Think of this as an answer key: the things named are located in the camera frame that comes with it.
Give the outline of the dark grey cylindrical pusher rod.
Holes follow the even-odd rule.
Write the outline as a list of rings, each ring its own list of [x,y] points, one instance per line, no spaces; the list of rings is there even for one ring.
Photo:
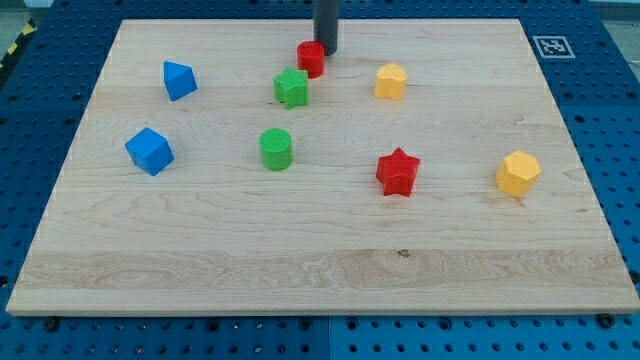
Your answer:
[[[338,0],[313,0],[314,40],[324,47],[326,56],[338,49]]]

